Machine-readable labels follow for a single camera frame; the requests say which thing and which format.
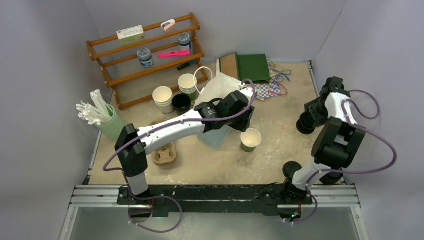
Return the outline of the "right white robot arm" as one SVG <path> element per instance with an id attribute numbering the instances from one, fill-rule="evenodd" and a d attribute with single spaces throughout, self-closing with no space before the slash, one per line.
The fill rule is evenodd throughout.
<path id="1" fill-rule="evenodd" d="M 343 79 L 333 76 L 326 80 L 319 97 L 304 105 L 297 130 L 310 135 L 316 128 L 323 128 L 312 146 L 310 162 L 305 166 L 295 161 L 284 164 L 286 179 L 280 191 L 284 202 L 292 204 L 306 198 L 306 188 L 316 182 L 336 184 L 343 177 L 341 170 L 353 162 L 366 133 L 349 125 L 356 123 L 347 118 L 351 110 L 344 101 L 350 97 Z"/>

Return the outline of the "green paper cup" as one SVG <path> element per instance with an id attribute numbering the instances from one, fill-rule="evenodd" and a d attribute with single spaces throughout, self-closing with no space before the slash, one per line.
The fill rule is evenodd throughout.
<path id="1" fill-rule="evenodd" d="M 240 134 L 240 147 L 244 152 L 251 153 L 262 142 L 261 133 L 254 128 L 248 128 L 245 132 Z"/>

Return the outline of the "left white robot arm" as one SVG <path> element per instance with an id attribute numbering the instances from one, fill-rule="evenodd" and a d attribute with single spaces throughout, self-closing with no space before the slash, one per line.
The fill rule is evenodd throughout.
<path id="1" fill-rule="evenodd" d="M 116 154 L 130 187 L 129 197 L 138 205 L 149 199 L 145 171 L 147 156 L 182 138 L 204 134 L 229 126 L 245 132 L 250 126 L 254 107 L 252 88 L 236 90 L 224 99 L 202 102 L 194 109 L 171 120 L 148 127 L 126 125 L 115 144 Z"/>

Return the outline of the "light blue paper bag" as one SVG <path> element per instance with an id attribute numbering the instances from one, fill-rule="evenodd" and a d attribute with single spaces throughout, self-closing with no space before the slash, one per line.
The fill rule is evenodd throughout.
<path id="1" fill-rule="evenodd" d="M 223 100 L 230 93 L 239 91 L 239 84 L 241 82 L 242 81 L 225 75 L 222 72 L 217 73 L 215 77 L 213 77 L 212 80 L 201 89 L 194 106 L 204 102 L 210 102 L 214 99 L 217 100 L 212 103 L 217 105 L 220 100 Z M 231 130 L 232 129 L 229 126 L 223 126 L 218 130 L 200 133 L 197 135 L 197 138 L 212 149 L 218 150 L 230 134 Z"/>

